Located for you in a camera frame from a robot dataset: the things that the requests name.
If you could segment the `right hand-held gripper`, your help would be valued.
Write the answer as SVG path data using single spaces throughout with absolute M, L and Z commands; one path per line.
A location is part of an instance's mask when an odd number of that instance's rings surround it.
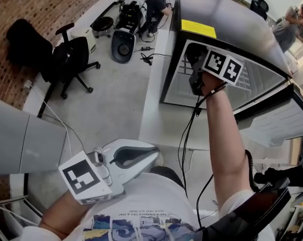
M 202 95 L 201 87 L 203 72 L 212 74 L 223 82 L 235 86 L 243 70 L 243 63 L 222 50 L 206 47 L 201 44 L 189 44 L 186 49 L 186 58 L 193 73 L 189 84 L 194 95 Z

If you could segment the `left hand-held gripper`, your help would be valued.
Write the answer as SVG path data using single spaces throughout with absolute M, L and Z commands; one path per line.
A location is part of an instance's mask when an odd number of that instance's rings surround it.
M 79 204 L 98 203 L 124 196 L 123 185 L 149 169 L 159 154 L 152 144 L 117 139 L 89 154 L 79 152 L 59 171 Z

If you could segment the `black mini fridge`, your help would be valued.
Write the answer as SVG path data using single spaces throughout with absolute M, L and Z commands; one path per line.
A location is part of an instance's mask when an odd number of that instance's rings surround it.
M 303 136 L 303 91 L 267 22 L 231 0 L 176 0 L 167 45 L 170 63 L 160 103 L 194 107 L 202 95 L 177 91 L 179 63 L 189 44 L 222 50 L 246 67 L 251 91 L 225 91 L 243 134 L 266 146 Z

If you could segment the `person's left forearm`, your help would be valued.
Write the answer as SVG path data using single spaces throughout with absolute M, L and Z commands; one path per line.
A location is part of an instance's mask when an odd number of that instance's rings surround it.
M 64 240 L 79 225 L 91 207 L 91 204 L 79 204 L 71 192 L 67 191 L 45 211 L 39 227 Z

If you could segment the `person's right forearm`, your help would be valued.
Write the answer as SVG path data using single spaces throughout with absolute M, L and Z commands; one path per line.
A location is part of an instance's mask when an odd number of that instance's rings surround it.
M 224 90 L 206 99 L 214 186 L 219 208 L 235 193 L 249 190 L 245 147 Z

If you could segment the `person's right hand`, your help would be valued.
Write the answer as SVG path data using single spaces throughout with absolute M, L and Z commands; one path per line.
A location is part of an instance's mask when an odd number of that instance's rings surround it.
M 201 91 L 203 93 L 203 96 L 208 95 L 212 90 L 217 89 L 224 83 L 223 80 L 217 78 L 216 76 L 208 72 L 202 73 L 202 82 L 203 85 L 201 87 Z

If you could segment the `person's black shorts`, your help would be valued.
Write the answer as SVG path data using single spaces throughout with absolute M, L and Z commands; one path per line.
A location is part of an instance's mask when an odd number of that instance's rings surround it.
M 166 178 L 174 181 L 175 183 L 177 183 L 182 188 L 184 188 L 184 186 L 182 184 L 182 181 L 180 180 L 180 178 L 178 177 L 176 172 L 173 169 L 169 168 L 169 167 L 155 166 L 155 167 L 152 167 L 149 172 L 153 173 L 153 174 L 161 175 L 163 177 L 166 177 Z

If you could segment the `person's white printed t-shirt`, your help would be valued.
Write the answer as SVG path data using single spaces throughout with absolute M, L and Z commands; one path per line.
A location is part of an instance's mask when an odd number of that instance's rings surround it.
M 65 238 L 37 226 L 25 227 L 21 241 L 191 241 L 197 216 L 182 187 L 153 173 L 126 186 L 126 195 L 95 204 Z

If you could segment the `white rectangular table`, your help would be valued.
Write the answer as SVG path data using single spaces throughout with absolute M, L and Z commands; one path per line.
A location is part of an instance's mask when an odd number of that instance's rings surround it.
M 170 31 L 170 22 L 159 30 L 156 49 L 150 76 L 143 116 L 140 126 L 139 139 L 158 147 L 174 147 L 180 144 L 181 136 L 186 128 L 193 109 L 172 104 L 160 103 L 161 91 L 170 63 L 169 45 L 174 40 Z

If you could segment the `black headrest office chair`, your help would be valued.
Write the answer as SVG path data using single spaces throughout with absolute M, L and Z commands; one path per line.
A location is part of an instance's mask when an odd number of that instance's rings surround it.
M 260 15 L 265 21 L 267 20 L 269 5 L 265 0 L 252 0 L 250 10 Z

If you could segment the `person with backpack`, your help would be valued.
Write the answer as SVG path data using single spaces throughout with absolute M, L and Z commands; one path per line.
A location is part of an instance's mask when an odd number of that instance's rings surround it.
M 131 60 L 136 35 L 142 35 L 146 21 L 147 4 L 144 0 L 126 0 L 120 4 L 111 41 L 111 52 L 115 62 L 126 64 Z

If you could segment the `black round stool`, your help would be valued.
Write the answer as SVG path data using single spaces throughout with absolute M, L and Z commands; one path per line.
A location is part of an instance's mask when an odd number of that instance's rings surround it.
M 110 30 L 114 27 L 114 20 L 111 17 L 99 17 L 90 27 L 95 38 L 99 39 L 102 36 L 111 38 Z

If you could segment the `white metal rack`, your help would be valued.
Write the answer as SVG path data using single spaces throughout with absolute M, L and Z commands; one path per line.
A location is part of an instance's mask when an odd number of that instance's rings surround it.
M 38 226 L 42 219 L 27 195 L 0 200 L 0 241 L 20 241 L 27 226 Z

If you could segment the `white plastic grid rack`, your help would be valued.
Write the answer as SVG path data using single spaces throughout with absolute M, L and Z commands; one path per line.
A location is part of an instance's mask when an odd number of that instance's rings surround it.
M 179 63 L 178 74 L 177 74 L 177 91 L 180 93 L 185 93 L 188 95 L 192 94 L 190 87 L 189 79 L 193 74 L 190 63 L 187 61 L 186 56 L 183 57 L 182 61 Z M 246 67 L 243 67 L 243 70 L 238 78 L 238 81 L 234 87 L 237 87 L 242 90 L 251 91 L 251 82 L 249 78 L 248 71 Z

